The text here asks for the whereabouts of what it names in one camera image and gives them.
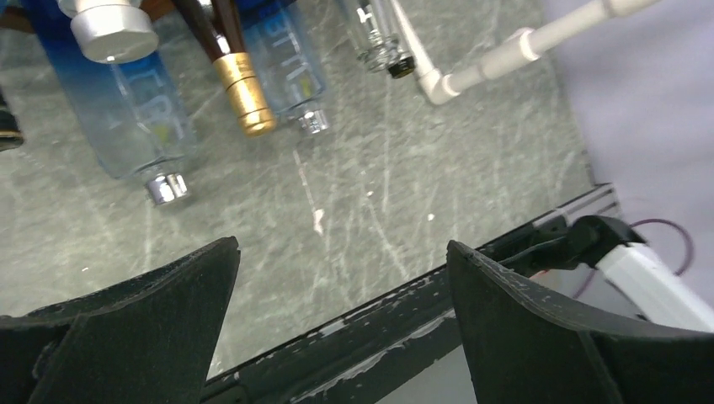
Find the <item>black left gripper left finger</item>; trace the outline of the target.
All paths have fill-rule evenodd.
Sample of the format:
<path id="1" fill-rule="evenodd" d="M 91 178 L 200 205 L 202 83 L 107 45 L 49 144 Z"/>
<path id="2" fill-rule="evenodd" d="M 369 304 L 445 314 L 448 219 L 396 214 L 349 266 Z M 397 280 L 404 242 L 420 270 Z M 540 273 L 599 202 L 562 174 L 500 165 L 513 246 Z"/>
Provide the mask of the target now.
<path id="1" fill-rule="evenodd" d="M 88 295 L 1 319 L 4 403 L 196 403 L 239 269 L 223 237 Z"/>

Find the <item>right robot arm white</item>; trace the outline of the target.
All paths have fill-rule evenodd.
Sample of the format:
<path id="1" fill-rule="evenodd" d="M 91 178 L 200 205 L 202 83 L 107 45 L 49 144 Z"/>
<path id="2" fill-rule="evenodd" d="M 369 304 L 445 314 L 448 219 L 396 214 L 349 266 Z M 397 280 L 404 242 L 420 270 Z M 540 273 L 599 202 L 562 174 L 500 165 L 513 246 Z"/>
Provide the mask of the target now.
<path id="1" fill-rule="evenodd" d="M 584 263 L 641 312 L 629 318 L 537 284 Z M 450 292 L 480 403 L 710 403 L 713 310 L 626 223 L 600 215 L 538 232 L 510 256 L 447 247 Z"/>

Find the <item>wide clear jar bottle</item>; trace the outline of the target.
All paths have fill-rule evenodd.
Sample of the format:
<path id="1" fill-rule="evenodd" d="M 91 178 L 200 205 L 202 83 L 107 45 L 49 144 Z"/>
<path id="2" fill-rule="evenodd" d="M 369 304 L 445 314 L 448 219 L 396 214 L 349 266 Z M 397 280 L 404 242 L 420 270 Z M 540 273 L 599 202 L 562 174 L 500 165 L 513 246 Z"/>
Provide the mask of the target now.
<path id="1" fill-rule="evenodd" d="M 59 0 L 83 55 L 102 64 L 137 61 L 157 50 L 159 38 L 140 0 Z"/>

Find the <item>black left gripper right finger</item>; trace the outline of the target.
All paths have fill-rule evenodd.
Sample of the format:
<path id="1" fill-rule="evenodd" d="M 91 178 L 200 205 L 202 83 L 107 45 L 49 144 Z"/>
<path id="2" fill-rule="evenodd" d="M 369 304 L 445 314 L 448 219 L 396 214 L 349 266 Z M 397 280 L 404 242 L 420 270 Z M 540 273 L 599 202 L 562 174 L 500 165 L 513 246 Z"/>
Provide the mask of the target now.
<path id="1" fill-rule="evenodd" d="M 480 403 L 710 403 L 713 336 L 603 311 L 447 246 Z"/>

